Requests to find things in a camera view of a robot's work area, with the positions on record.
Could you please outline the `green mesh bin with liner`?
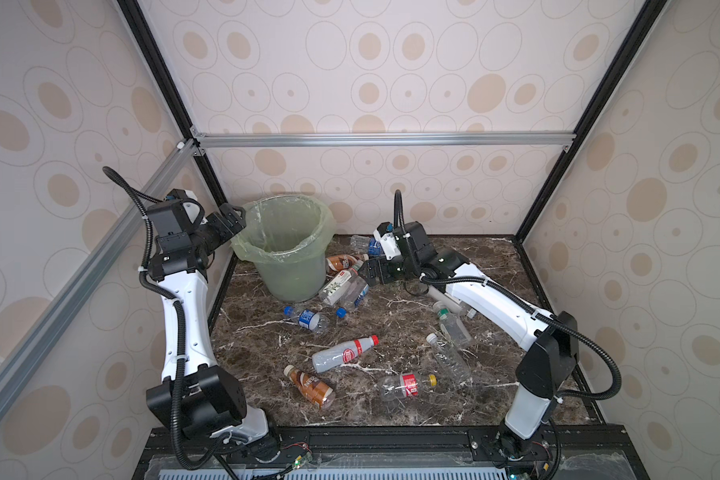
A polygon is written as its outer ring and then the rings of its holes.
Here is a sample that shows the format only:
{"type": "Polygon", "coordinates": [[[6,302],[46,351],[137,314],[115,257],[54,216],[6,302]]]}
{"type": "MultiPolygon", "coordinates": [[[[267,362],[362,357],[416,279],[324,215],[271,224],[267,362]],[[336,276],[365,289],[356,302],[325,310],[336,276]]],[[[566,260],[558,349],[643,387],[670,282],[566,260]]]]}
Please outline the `green mesh bin with liner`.
{"type": "Polygon", "coordinates": [[[326,204],[297,194],[244,206],[246,227],[231,240],[236,256],[254,264],[268,291],[283,302],[313,298],[325,283],[326,249],[336,220],[326,204]]]}

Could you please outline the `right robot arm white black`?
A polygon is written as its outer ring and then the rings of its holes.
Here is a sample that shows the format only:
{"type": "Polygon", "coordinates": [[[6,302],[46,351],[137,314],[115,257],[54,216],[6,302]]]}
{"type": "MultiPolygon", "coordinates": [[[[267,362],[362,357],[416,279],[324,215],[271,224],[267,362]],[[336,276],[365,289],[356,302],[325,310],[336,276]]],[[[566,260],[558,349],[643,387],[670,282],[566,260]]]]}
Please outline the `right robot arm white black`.
{"type": "Polygon", "coordinates": [[[568,314],[556,318],[521,299],[461,253],[438,251],[418,222],[383,222],[373,236],[381,249],[370,267],[374,279],[416,279],[433,287],[491,320],[525,351],[516,369],[519,386],[499,435],[507,444],[525,446],[551,416],[576,366],[576,320],[568,314]]]}

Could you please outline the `clear bottle green cap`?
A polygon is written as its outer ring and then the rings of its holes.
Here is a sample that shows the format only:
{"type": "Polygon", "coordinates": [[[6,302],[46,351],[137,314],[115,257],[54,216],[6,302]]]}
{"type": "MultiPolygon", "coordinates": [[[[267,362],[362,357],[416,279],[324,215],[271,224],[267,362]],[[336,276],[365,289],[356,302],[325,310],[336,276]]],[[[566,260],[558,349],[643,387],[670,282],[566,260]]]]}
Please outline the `clear bottle green cap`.
{"type": "Polygon", "coordinates": [[[459,347],[466,347],[473,343],[474,339],[468,332],[461,318],[447,308],[439,308],[437,317],[442,333],[459,347]]]}

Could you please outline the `clear ribbed bottle white cap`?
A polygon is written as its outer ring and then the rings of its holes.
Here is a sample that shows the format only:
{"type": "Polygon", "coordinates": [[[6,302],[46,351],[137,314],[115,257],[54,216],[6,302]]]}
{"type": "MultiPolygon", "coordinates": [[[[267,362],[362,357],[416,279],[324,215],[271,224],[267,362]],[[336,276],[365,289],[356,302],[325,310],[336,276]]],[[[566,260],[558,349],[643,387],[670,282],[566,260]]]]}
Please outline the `clear ribbed bottle white cap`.
{"type": "Polygon", "coordinates": [[[457,386],[467,386],[473,381],[472,373],[459,349],[447,338],[437,333],[426,336],[432,347],[435,360],[443,373],[450,376],[457,386]]]}

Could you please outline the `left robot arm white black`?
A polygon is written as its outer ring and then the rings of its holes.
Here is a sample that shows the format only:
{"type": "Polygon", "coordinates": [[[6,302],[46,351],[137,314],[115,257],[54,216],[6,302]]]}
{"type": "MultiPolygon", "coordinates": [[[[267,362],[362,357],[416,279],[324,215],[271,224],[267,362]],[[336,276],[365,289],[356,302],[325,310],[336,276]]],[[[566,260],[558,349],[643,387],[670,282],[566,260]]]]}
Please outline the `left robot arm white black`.
{"type": "Polygon", "coordinates": [[[162,298],[166,343],[147,407],[179,441],[261,440],[269,433],[266,414],[247,404],[240,382],[218,365],[206,313],[211,259],[245,228],[244,210],[225,203],[207,213],[193,193],[173,189],[143,217],[150,237],[140,282],[162,298]]]}

